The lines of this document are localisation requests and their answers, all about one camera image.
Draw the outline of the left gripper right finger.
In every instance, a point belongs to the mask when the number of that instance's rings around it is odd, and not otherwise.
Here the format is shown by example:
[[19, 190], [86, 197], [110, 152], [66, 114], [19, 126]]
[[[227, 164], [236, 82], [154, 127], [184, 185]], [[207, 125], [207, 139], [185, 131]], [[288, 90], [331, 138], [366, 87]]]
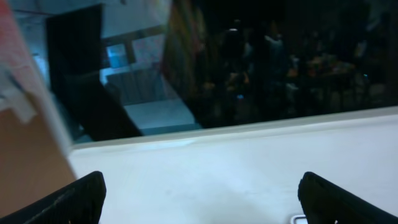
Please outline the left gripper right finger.
[[298, 200], [311, 224], [397, 224], [397, 217], [313, 172], [304, 173]]

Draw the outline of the yellow red noodle packet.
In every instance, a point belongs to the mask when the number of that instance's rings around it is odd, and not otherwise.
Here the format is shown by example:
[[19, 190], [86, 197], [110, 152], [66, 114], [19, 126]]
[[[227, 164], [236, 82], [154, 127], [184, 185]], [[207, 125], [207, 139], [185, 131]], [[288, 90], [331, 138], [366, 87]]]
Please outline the yellow red noodle packet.
[[1, 216], [75, 181], [67, 139], [7, 1], [1, 1]]

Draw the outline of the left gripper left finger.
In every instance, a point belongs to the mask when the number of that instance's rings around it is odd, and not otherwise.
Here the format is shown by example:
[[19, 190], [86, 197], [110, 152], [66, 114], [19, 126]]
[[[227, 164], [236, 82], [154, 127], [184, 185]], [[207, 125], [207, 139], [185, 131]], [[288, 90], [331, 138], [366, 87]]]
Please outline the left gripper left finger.
[[98, 224], [106, 197], [103, 174], [94, 171], [1, 218], [1, 224]]

